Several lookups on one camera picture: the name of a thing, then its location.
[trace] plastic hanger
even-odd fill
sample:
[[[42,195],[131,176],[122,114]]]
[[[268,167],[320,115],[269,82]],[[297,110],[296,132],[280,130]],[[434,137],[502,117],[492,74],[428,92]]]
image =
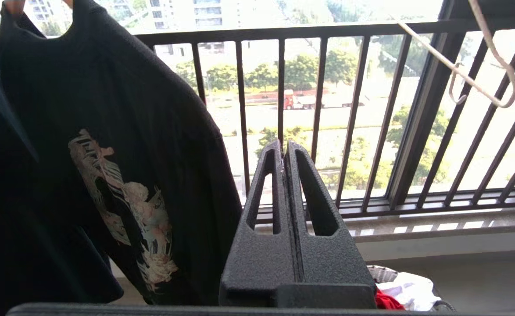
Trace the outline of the plastic hanger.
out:
[[[69,8],[73,8],[74,0],[61,0],[67,4]],[[25,6],[25,0],[4,0],[4,5],[10,14],[13,16],[21,16],[23,14],[23,7]]]
[[[492,34],[490,32],[490,29],[488,28],[488,24],[486,23],[486,19],[484,18],[484,14],[482,14],[482,9],[480,8],[480,5],[478,4],[477,0],[468,0],[470,3],[470,7],[472,8],[472,12],[474,13],[474,17],[476,18],[476,22],[478,23],[478,26],[480,27],[480,30],[482,31],[482,34],[484,35],[484,40],[486,44],[488,45],[488,48],[490,49],[490,52],[492,52],[492,55],[494,58],[499,62],[499,64],[505,69],[507,72],[507,76],[513,85],[513,92],[511,96],[509,97],[507,102],[503,102],[502,100],[499,100],[496,98],[493,94],[490,94],[484,88],[482,88],[479,84],[476,83],[468,74],[462,72],[458,66],[460,63],[453,64],[448,58],[443,56],[438,50],[436,50],[433,46],[428,44],[424,41],[424,39],[419,36],[414,30],[412,30],[409,26],[407,26],[405,23],[401,22],[400,20],[396,20],[394,17],[392,17],[400,27],[402,27],[408,34],[412,36],[412,38],[415,38],[418,40],[435,58],[437,58],[440,62],[442,62],[445,66],[450,68],[452,71],[452,78],[451,78],[451,86],[448,89],[448,94],[451,97],[452,101],[454,101],[456,104],[460,104],[466,100],[466,95],[460,96],[458,100],[453,96],[452,89],[454,87],[454,81],[456,79],[456,75],[461,76],[467,84],[474,87],[476,90],[478,90],[480,93],[484,94],[492,104],[495,106],[498,106],[499,108],[508,108],[510,107],[513,102],[515,101],[515,71],[512,66],[510,66],[505,60],[499,55],[499,53],[496,50],[496,46],[494,45],[494,40],[492,39]]]

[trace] dark clothing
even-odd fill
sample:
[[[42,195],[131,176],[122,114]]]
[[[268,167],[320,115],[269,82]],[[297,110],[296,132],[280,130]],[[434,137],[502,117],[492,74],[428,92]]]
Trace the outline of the dark clothing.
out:
[[[83,220],[87,233],[148,302],[217,304],[241,205],[222,135],[191,87],[92,0],[74,1],[54,40],[3,9],[0,66],[41,181],[69,195],[61,212],[101,215]],[[67,206],[84,184],[94,204],[81,195]]]
[[[0,82],[0,315],[24,302],[111,302],[123,295],[84,231],[39,194],[39,156]]]

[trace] graphic print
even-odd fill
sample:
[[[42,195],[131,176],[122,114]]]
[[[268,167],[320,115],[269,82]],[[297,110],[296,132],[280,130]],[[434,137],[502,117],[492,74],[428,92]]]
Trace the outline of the graphic print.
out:
[[[137,261],[141,274],[152,292],[156,284],[171,280],[170,274],[178,270],[172,256],[172,227],[161,191],[155,188],[155,194],[149,199],[149,190],[137,182],[123,182],[119,166],[106,159],[114,152],[111,147],[101,148],[82,129],[80,136],[68,143],[73,162],[76,164],[92,196],[97,210],[101,214],[111,235],[117,242],[131,246],[123,221],[120,216],[107,209],[104,192],[110,192],[110,198],[116,198],[131,212],[139,226],[143,240],[141,243],[143,262]]]

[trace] balcony railing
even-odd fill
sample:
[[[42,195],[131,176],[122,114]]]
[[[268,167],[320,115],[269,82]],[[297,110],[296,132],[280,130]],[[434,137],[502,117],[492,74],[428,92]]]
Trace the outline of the balcony railing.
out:
[[[515,16],[505,18],[488,18],[488,24],[493,32],[498,30],[515,29]],[[418,34],[430,33],[434,34],[432,46],[437,48],[444,56],[450,60],[455,60],[462,45],[462,41],[466,32],[478,31],[479,28],[473,18],[454,18],[446,10],[442,10],[440,19],[437,22],[416,22],[409,24],[410,27]],[[342,198],[342,190],[344,187],[344,179],[347,170],[347,163],[350,156],[351,141],[354,136],[354,127],[357,119],[357,111],[359,97],[361,96],[361,87],[363,83],[364,73],[367,65],[367,52],[370,45],[371,36],[385,35],[403,35],[400,48],[400,54],[397,58],[397,66],[394,72],[392,86],[388,102],[386,104],[386,112],[384,113],[382,128],[376,145],[376,152],[372,161],[368,184],[366,185],[365,195],[363,198]],[[248,162],[248,144],[247,144],[247,128],[246,128],[246,102],[245,87],[242,68],[242,41],[246,40],[278,40],[278,111],[277,111],[277,130],[278,138],[283,144],[283,102],[284,102],[284,73],[285,73],[285,40],[293,38],[320,38],[319,52],[319,69],[318,81],[316,88],[316,106],[314,109],[314,122],[312,129],[312,146],[310,156],[312,160],[316,160],[318,151],[318,133],[320,116],[322,114],[322,91],[324,86],[324,71],[326,63],[326,50],[328,38],[340,36],[362,36],[362,44],[358,58],[358,70],[354,80],[354,95],[350,109],[350,117],[347,125],[346,140],[344,142],[343,159],[340,166],[339,186],[336,193],[335,203],[340,208],[340,212],[344,218],[354,218],[362,216],[381,216],[381,215],[398,215],[398,214],[416,214],[425,212],[445,212],[454,210],[474,210],[485,208],[510,208],[515,207],[515,172],[508,181],[508,184],[501,189],[486,188],[492,176],[494,176],[502,158],[510,148],[515,138],[515,122],[509,130],[500,149],[495,155],[488,171],[486,172],[481,184],[474,190],[459,190],[460,182],[463,180],[466,170],[470,166],[476,150],[479,148],[484,134],[497,108],[489,103],[488,110],[480,124],[480,127],[472,140],[472,144],[466,156],[463,158],[462,165],[458,174],[454,178],[452,186],[448,192],[429,192],[433,184],[438,169],[441,166],[444,154],[450,144],[454,129],[460,118],[460,114],[464,108],[464,102],[458,104],[452,112],[452,116],[446,127],[446,132],[441,140],[433,164],[428,172],[425,184],[419,194],[408,194],[408,189],[414,178],[414,173],[422,157],[424,146],[428,140],[432,123],[438,112],[438,107],[443,94],[446,90],[450,77],[450,70],[440,64],[436,59],[429,56],[424,66],[424,71],[418,83],[418,89],[414,97],[414,102],[410,110],[408,124],[405,127],[402,142],[398,150],[396,162],[392,170],[392,176],[388,184],[386,194],[382,197],[373,197],[372,189],[376,172],[378,170],[382,150],[388,132],[390,121],[392,119],[392,111],[396,102],[396,95],[404,65],[408,57],[408,49],[412,38],[404,32],[398,24],[352,24],[352,25],[334,25],[334,26],[312,26],[300,28],[277,28],[277,29],[240,29],[240,30],[213,30],[208,32],[172,32],[161,34],[142,34],[138,38],[147,46],[153,48],[155,45],[162,44],[182,44],[190,43],[193,48],[193,62],[195,64],[195,73],[197,81],[197,90],[199,96],[205,102],[205,89],[203,74],[201,71],[201,61],[198,50],[199,43],[208,42],[235,42],[236,46],[236,64],[238,78],[238,96],[240,99],[240,120],[241,120],[241,140],[243,148],[243,167],[244,167],[244,184],[246,192],[250,186],[250,170]],[[480,70],[480,66],[484,62],[484,56],[488,48],[482,40],[474,62],[470,68],[470,76],[475,78]],[[511,60],[511,65],[515,68],[515,53]],[[505,75],[503,80],[497,87],[495,96],[502,98],[508,88],[509,80]],[[467,95],[471,86],[464,84],[461,95]],[[271,214],[265,207],[260,211],[258,216],[260,223],[270,223]]]

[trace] window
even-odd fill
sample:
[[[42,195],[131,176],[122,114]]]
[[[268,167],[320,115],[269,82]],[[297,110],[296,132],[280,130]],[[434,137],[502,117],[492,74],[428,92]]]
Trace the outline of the window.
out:
[[[193,4],[219,4],[221,0],[193,0]]]
[[[197,18],[195,20],[197,26],[216,26],[222,25],[222,18]]]
[[[195,15],[201,14],[221,14],[220,7],[212,7],[212,8],[195,8]]]

